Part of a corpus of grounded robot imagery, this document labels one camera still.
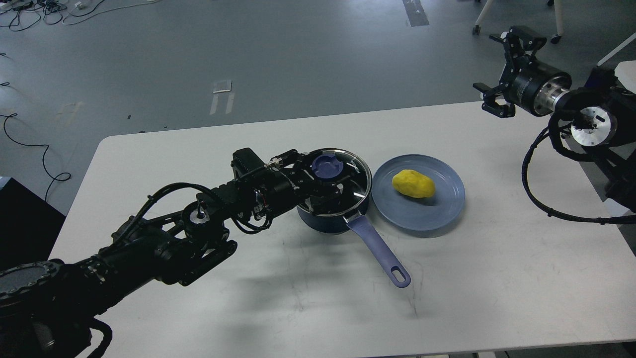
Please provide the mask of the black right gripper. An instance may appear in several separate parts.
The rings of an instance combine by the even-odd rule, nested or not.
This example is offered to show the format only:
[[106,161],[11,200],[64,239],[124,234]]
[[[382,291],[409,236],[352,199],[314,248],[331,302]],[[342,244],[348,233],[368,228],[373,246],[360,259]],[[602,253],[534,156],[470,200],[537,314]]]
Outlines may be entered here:
[[[563,70],[541,63],[536,53],[548,39],[527,26],[511,26],[501,34],[490,34],[489,39],[504,48],[507,83],[494,88],[484,83],[473,83],[481,93],[481,109],[498,118],[516,115],[516,106],[534,116],[546,116],[554,112],[559,98],[570,91],[571,75]],[[497,101],[507,92],[505,104]]]

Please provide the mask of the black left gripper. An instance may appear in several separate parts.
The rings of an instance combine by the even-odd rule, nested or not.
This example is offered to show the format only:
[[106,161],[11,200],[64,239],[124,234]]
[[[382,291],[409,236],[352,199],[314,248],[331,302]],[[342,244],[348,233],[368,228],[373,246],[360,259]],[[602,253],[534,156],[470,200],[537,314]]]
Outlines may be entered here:
[[312,163],[321,154],[322,149],[291,149],[268,161],[268,169],[258,172],[266,212],[287,212],[304,202],[308,213],[343,213],[359,203],[359,184],[355,181],[311,183],[308,173],[315,174]]

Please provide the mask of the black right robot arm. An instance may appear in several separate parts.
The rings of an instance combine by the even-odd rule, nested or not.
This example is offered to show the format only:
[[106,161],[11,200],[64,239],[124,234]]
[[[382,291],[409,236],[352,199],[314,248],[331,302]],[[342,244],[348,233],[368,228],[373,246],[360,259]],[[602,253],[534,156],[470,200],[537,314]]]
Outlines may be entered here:
[[628,211],[635,210],[635,154],[614,152],[635,142],[635,94],[622,88],[613,70],[595,67],[581,88],[572,88],[570,74],[539,61],[537,52],[547,39],[526,26],[511,26],[490,39],[501,44],[506,61],[496,86],[474,83],[481,108],[499,118],[515,116],[520,108],[548,116],[522,161],[522,186],[531,202],[549,217],[570,222],[633,225],[634,215],[578,217],[549,207],[534,197],[528,170],[535,149],[549,140],[555,152],[579,163],[592,163],[607,178],[605,195]]

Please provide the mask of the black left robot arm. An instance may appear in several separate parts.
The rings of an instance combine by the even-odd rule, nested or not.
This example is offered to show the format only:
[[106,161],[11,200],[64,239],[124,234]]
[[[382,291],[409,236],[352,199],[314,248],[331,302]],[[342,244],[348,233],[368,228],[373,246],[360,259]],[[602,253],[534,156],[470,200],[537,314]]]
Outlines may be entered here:
[[234,152],[234,179],[215,188],[188,182],[163,186],[90,258],[20,264],[1,272],[1,356],[101,358],[111,327],[97,316],[152,280],[186,287],[236,252],[227,220],[245,234],[304,202],[342,195],[359,171],[327,149],[294,149],[262,161],[252,149]]

